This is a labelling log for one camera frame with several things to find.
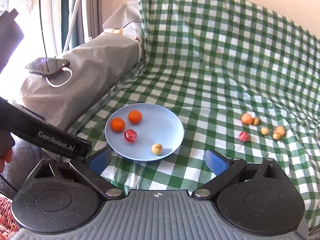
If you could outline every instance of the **finger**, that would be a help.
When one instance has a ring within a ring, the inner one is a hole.
[[[0,173],[2,173],[4,170],[4,160],[0,158]]]
[[[0,129],[0,156],[14,146],[14,139],[11,134],[7,131],[3,131]]]
[[[4,152],[2,159],[4,159],[4,161],[6,161],[7,163],[10,163],[12,161],[12,156],[13,156],[13,150],[9,149]]]

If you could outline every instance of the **red ball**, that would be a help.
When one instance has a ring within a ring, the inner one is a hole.
[[[241,133],[239,134],[239,140],[240,140],[241,142],[246,142],[246,141],[249,140],[249,138],[250,138],[250,136],[249,136],[249,134],[248,134],[247,132],[241,132]]]
[[[137,133],[134,130],[126,130],[124,132],[124,139],[128,142],[133,144],[137,140]]]

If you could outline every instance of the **green checkered tablecloth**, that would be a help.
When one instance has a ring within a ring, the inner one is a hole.
[[[103,176],[126,192],[195,190],[214,174],[204,152],[278,161],[301,193],[309,227],[319,225],[320,42],[285,17],[245,0],[140,0],[146,59],[71,128],[105,146],[104,127],[117,109],[147,102],[182,121],[178,154],[142,163],[113,153]],[[261,119],[243,125],[241,114]],[[274,141],[262,126],[286,128]],[[239,142],[241,131],[251,141]]]

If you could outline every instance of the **yellow ball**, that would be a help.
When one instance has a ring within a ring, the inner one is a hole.
[[[263,135],[267,135],[267,134],[269,134],[269,129],[268,129],[267,127],[262,127],[262,128],[261,128],[261,133],[262,133]]]
[[[254,117],[254,118],[252,119],[252,124],[253,124],[253,125],[257,126],[259,123],[260,123],[260,120],[259,120],[258,117]]]
[[[151,151],[153,154],[155,155],[159,155],[162,153],[162,145],[159,144],[159,143],[156,143],[154,144],[152,147],[151,147]]]
[[[278,134],[278,133],[274,133],[274,134],[272,135],[272,137],[273,137],[274,140],[279,140],[279,139],[281,138],[281,135]]]

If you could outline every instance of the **beige ball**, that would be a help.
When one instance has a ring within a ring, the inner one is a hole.
[[[273,137],[274,140],[279,140],[279,139],[281,138],[281,135],[278,134],[278,133],[274,133],[274,134],[272,135],[272,137]]]
[[[259,120],[258,117],[254,117],[254,118],[252,119],[252,124],[253,124],[253,125],[257,126],[259,123],[260,123],[260,120]]]
[[[267,134],[269,134],[269,129],[268,129],[267,127],[262,127],[262,128],[261,128],[261,133],[262,133],[263,135],[267,135]]]
[[[285,128],[283,126],[278,126],[275,129],[275,133],[279,134],[280,137],[282,137],[285,134]]]
[[[159,144],[159,143],[156,143],[154,144],[152,147],[151,147],[151,151],[153,154],[155,155],[159,155],[162,153],[162,145]]]

